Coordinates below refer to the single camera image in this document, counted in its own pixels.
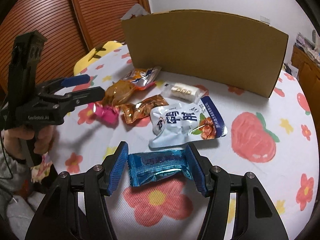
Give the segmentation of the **left hand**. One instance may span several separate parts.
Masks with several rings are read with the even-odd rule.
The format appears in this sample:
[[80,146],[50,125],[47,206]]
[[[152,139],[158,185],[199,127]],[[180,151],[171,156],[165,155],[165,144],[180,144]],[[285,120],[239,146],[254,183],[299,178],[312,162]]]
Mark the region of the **left hand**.
[[[47,153],[52,145],[54,137],[54,126],[46,126],[41,129],[36,137],[34,144],[34,153],[43,155]],[[3,133],[4,148],[8,155],[16,159],[25,159],[22,154],[21,140],[33,140],[35,132],[25,126],[5,130]]]

